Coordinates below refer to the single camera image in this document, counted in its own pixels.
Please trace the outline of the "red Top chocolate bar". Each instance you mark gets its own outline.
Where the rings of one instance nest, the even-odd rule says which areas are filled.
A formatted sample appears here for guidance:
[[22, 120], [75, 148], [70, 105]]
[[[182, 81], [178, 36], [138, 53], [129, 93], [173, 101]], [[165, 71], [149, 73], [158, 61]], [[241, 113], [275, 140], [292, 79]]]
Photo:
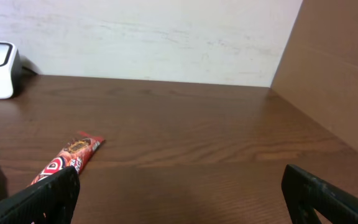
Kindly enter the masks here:
[[81, 174], [88, 161], [105, 141], [101, 136], [93, 136], [83, 131], [78, 132], [78, 138], [69, 141], [62, 150], [40, 171], [30, 185], [51, 176], [68, 167], [75, 168]]

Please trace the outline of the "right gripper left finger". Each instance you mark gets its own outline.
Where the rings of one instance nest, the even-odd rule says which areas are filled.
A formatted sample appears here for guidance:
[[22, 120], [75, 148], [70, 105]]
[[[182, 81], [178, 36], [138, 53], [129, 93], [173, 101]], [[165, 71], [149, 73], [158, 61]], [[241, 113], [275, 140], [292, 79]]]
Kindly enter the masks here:
[[80, 192], [76, 169], [68, 166], [0, 202], [0, 224], [70, 224]]

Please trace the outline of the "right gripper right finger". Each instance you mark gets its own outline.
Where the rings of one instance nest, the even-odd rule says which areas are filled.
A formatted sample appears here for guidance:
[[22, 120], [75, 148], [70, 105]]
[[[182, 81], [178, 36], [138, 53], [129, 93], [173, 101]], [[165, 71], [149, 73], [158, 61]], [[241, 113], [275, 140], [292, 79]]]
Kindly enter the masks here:
[[320, 223], [318, 213], [331, 223], [358, 223], [357, 197], [296, 165], [286, 165], [281, 188], [293, 223]]

